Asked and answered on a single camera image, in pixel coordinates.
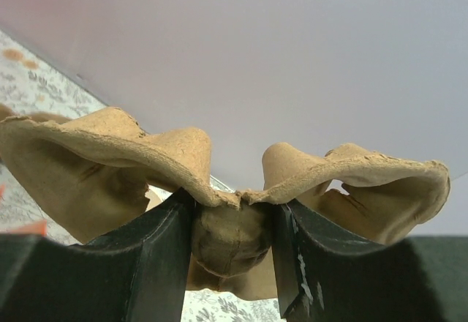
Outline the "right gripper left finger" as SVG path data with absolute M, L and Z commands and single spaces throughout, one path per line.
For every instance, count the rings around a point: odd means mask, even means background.
M 85 245 L 1 236 L 3 321 L 179 321 L 194 198 L 177 190 Z

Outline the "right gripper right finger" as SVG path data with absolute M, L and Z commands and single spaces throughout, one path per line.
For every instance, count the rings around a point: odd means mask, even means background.
M 298 201 L 273 209 L 280 315 L 288 321 L 467 319 L 467 238 L 416 236 L 382 245 Z

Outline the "single cardboard cup carrier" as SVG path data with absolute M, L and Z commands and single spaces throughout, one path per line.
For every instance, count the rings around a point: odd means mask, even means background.
M 288 143 L 268 147 L 261 191 L 210 184 L 211 140 L 198 128 L 144 132 L 120 108 L 78 119 L 1 107 L 1 161 L 39 207 L 81 243 L 143 214 L 149 187 L 196 201 L 187 288 L 241 299 L 277 295 L 270 252 L 276 205 L 297 200 L 379 244 L 436 216 L 450 193 L 441 162 L 403 160 L 353 143 L 322 157 Z

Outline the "orange paper bag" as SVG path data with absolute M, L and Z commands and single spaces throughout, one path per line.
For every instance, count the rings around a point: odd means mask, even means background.
M 1 232 L 47 235 L 47 219 L 24 191 L 1 185 Z

